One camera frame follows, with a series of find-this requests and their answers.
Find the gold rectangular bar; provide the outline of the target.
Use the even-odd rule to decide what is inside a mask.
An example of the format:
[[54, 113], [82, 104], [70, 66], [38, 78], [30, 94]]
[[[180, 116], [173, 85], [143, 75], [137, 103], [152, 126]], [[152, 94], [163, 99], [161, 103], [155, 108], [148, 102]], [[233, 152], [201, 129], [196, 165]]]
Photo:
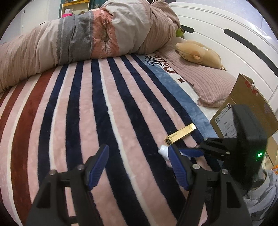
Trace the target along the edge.
[[165, 142], [167, 145], [171, 145], [175, 143], [176, 141], [179, 141], [186, 137], [188, 134], [190, 134], [192, 131], [196, 130], [197, 127], [195, 124], [191, 123], [187, 125], [186, 127], [172, 133], [171, 135], [168, 135], [165, 139]]

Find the white small bottle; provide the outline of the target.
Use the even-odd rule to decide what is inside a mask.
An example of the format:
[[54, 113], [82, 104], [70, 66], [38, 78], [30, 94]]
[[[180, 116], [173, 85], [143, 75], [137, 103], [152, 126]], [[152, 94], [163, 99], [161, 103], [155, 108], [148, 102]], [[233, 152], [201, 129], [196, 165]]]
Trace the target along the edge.
[[158, 153], [163, 156], [163, 158], [169, 160], [170, 162], [173, 162], [174, 160], [178, 160], [179, 156], [185, 156], [188, 157], [189, 160], [191, 160], [190, 152], [191, 150], [189, 148], [177, 148], [179, 151], [179, 154], [176, 153], [173, 146], [165, 146], [162, 145]]

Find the grey hooded sleeve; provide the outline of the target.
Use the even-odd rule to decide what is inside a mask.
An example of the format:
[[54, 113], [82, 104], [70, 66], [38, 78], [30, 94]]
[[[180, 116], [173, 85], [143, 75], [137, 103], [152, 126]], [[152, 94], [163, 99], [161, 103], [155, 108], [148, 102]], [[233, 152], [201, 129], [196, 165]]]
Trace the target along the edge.
[[243, 197], [253, 225], [260, 225], [277, 201], [277, 174], [272, 170], [263, 172], [266, 175], [263, 184]]

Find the cardboard box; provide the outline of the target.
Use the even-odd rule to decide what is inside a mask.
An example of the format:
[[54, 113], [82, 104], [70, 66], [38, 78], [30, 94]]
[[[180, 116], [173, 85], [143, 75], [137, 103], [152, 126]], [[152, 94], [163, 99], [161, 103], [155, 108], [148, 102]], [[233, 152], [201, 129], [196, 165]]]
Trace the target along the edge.
[[254, 81], [242, 74], [210, 123], [218, 137], [236, 141], [225, 162], [231, 171], [257, 171], [268, 139], [277, 131], [277, 119], [270, 105]]

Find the pink ribbed pillow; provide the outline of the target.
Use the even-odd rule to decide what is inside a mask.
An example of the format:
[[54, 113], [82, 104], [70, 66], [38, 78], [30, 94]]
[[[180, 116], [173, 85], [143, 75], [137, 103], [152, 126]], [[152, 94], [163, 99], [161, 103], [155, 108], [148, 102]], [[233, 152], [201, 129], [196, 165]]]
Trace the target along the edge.
[[225, 70], [197, 65], [183, 59], [174, 45], [163, 46], [155, 53], [193, 86], [200, 106], [221, 107], [236, 83], [236, 78]]

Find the striped plush blanket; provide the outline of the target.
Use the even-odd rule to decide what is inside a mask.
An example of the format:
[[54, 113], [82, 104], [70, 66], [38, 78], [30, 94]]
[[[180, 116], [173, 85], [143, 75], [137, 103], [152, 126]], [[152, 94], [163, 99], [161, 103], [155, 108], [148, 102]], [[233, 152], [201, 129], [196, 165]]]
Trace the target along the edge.
[[1, 202], [25, 225], [50, 170], [68, 171], [102, 144], [109, 159], [92, 196], [104, 225], [175, 225], [185, 196], [158, 153], [195, 124], [181, 146], [215, 136], [214, 108], [156, 55], [59, 66], [1, 93]]

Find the tan plush toy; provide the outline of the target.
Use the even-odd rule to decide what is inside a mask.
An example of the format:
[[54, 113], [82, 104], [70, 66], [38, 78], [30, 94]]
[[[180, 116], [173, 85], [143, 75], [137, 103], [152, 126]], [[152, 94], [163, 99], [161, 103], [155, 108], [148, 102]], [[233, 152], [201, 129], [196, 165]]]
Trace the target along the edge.
[[187, 40], [177, 43], [175, 48], [183, 59], [191, 63], [226, 70], [222, 65], [220, 56], [214, 50], [199, 42]]

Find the white bed headboard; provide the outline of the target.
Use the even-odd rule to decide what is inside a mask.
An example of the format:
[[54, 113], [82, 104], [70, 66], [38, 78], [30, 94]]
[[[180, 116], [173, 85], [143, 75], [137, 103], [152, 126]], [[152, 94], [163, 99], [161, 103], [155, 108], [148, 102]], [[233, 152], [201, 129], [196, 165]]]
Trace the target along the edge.
[[173, 2], [184, 37], [217, 52], [227, 71], [251, 78], [277, 111], [277, 42], [257, 26], [231, 12], [197, 3]]

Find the green plush toy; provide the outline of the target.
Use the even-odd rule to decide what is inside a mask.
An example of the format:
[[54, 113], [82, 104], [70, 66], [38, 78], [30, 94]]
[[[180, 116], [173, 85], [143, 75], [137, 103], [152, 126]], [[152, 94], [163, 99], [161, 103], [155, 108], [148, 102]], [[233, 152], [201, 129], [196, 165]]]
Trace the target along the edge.
[[176, 37], [183, 38], [185, 31], [180, 27], [176, 30]]

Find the rolled beige patchwork duvet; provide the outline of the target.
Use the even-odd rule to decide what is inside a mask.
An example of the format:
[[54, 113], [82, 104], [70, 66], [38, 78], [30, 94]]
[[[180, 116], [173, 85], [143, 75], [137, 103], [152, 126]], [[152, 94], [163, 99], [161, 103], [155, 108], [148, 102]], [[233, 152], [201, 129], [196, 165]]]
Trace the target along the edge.
[[1, 91], [58, 65], [153, 53], [180, 26], [165, 1], [106, 1], [85, 14], [48, 21], [1, 44]]

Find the pink cup on shelf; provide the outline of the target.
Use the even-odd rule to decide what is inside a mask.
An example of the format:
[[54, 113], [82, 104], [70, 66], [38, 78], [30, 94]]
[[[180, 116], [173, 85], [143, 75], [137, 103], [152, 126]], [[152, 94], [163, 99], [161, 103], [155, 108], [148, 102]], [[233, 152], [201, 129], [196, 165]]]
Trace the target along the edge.
[[67, 17], [67, 16], [72, 16], [72, 15], [73, 15], [72, 9], [65, 9], [65, 12], [62, 15], [62, 18]]

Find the yellow shelf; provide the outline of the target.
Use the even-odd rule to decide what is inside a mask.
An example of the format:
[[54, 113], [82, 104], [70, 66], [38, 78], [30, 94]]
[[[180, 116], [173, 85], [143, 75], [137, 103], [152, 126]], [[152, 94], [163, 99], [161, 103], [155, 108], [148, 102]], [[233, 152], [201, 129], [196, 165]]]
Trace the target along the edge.
[[89, 10], [89, 0], [83, 1], [62, 1], [60, 16], [65, 13], [66, 9], [71, 9], [74, 14], [80, 14], [81, 12], [87, 12]]

